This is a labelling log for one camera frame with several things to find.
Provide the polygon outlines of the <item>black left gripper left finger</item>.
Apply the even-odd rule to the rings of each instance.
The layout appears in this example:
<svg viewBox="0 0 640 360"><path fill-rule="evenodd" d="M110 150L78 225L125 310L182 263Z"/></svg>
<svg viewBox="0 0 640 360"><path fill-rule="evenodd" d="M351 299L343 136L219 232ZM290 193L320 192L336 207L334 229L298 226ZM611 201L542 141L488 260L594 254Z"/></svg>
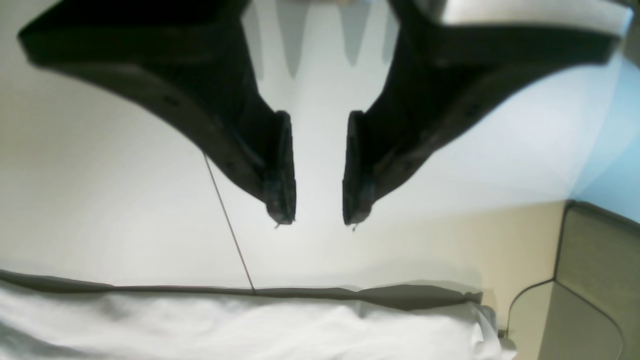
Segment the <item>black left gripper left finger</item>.
<svg viewBox="0 0 640 360"><path fill-rule="evenodd" d="M18 34L39 68L155 114L278 224L297 209L290 115L263 100L243 30L246 0L62 0Z"/></svg>

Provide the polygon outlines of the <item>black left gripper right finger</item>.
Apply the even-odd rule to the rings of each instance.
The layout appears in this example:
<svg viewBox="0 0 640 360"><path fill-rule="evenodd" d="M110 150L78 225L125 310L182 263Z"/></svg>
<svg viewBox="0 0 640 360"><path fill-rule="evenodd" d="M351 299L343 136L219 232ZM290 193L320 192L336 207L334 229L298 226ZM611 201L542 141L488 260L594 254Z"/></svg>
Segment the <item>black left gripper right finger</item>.
<svg viewBox="0 0 640 360"><path fill-rule="evenodd" d="M360 224L429 157L521 89L604 65L626 36L622 0L390 0L390 68L366 111L349 115L342 216Z"/></svg>

